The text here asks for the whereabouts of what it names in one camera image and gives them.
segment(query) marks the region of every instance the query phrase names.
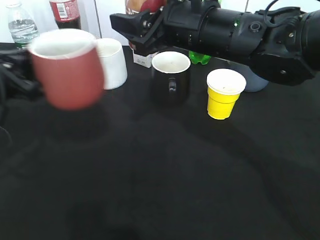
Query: green bottle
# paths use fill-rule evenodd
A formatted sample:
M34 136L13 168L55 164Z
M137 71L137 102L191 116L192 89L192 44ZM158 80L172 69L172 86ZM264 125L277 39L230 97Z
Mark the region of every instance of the green bottle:
M201 63L202 65L207 65L211 59L211 56L197 53L194 51L189 51L189 58L193 64Z

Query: bottle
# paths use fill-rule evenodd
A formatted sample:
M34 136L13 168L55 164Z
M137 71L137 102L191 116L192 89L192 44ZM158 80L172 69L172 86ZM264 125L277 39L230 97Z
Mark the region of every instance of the bottle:
M189 51L189 58L193 64L201 63L202 65L207 65L211 59L211 56L197 53L194 51Z
M125 0L125 12L128 15L138 14L147 9L151 14L154 14L159 8L165 6L167 0ZM133 50L134 46L129 42L130 48Z
M81 29L77 0L49 0L59 29Z
M8 27L12 39L18 48L25 48L39 35L35 21L22 8L20 0L8 0L6 7L9 10Z

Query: black robotic arm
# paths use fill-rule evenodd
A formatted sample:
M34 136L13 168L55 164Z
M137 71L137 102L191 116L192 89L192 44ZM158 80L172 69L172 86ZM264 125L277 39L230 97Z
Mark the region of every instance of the black robotic arm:
M221 9L218 0L169 0L155 14L113 14L110 20L140 55L178 47L247 65L282 85L313 79L320 70L320 11L265 12Z

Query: plastic bottle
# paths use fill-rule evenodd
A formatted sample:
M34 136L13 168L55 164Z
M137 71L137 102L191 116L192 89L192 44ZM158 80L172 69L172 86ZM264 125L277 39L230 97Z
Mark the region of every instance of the plastic bottle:
M193 64L201 63L202 65L207 65L210 62L211 56L194 51L189 51L189 58Z
M80 29L81 18L77 0L49 0L59 29Z
M38 28L20 0L8 0L6 7L9 9L8 27L12 39L18 48L25 48L39 35Z

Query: water bottle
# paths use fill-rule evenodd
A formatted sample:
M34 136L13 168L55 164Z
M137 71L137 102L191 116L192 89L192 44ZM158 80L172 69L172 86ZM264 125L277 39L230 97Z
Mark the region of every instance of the water bottle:
M189 51L189 58L193 64L201 63L202 65L207 65L211 59L211 56L197 53L194 51Z
M8 12L8 27L18 48L25 48L32 40L38 36L38 28L29 15L22 8L20 0L8 0L6 7Z

